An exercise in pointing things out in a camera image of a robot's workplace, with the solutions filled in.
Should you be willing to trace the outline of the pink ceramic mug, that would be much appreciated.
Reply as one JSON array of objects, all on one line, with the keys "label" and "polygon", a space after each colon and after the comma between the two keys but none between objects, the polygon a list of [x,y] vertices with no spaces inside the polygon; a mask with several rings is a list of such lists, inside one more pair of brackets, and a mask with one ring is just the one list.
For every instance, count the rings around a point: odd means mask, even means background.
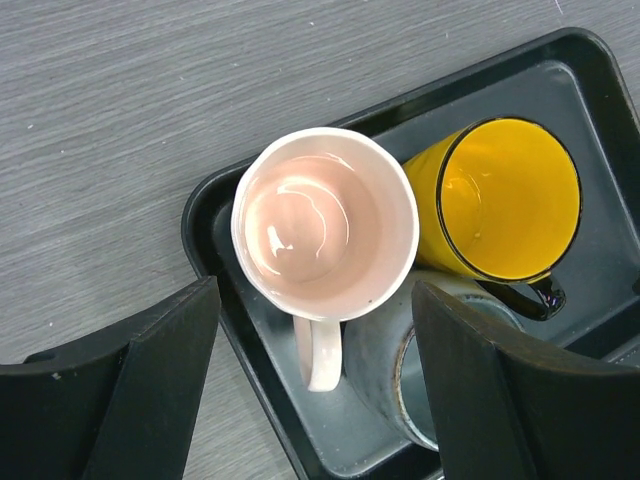
[{"label": "pink ceramic mug", "polygon": [[419,230],[399,162],[352,130],[287,134],[243,174],[231,213],[234,251],[250,284],[292,317],[308,390],[337,387],[342,324],[398,290]]}]

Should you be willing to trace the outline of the black plastic tray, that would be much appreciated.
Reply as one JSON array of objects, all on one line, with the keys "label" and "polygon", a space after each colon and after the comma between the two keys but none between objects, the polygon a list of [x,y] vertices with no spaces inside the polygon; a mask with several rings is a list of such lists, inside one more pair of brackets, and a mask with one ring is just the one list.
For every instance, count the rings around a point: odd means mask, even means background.
[{"label": "black plastic tray", "polygon": [[639,122],[564,28],[210,174],[182,217],[301,479],[639,475]]}]

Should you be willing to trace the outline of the yellow mug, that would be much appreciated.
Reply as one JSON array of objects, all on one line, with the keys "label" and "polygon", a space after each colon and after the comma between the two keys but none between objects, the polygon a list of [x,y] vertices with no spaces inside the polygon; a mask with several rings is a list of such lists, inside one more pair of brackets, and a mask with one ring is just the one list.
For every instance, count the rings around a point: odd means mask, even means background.
[{"label": "yellow mug", "polygon": [[521,117],[487,118],[403,169],[418,205],[419,263],[476,281],[534,321],[564,307],[552,271],[577,237],[583,195],[555,134]]}]

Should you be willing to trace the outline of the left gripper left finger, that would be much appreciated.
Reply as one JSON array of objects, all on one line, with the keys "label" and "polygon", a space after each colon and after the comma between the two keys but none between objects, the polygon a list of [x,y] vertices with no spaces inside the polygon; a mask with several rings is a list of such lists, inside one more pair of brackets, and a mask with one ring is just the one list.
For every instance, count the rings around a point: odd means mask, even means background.
[{"label": "left gripper left finger", "polygon": [[215,277],[1,369],[5,479],[179,479],[218,318]]}]

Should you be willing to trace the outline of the grey glass mug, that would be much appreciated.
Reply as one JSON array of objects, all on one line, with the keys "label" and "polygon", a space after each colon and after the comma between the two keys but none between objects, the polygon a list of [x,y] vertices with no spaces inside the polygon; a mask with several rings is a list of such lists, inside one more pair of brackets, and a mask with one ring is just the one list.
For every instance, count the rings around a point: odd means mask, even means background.
[{"label": "grey glass mug", "polygon": [[476,282],[437,271],[413,270],[381,306],[346,323],[343,365],[363,403],[401,437],[438,449],[413,328],[411,292],[432,283],[472,308],[522,331],[516,315]]}]

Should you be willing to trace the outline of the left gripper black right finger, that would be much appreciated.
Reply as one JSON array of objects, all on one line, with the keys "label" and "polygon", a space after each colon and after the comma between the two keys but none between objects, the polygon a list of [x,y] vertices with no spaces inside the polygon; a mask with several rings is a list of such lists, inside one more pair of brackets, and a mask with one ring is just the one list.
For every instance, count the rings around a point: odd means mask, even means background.
[{"label": "left gripper black right finger", "polygon": [[416,341],[449,479],[635,479],[639,372],[531,337],[427,282]]}]

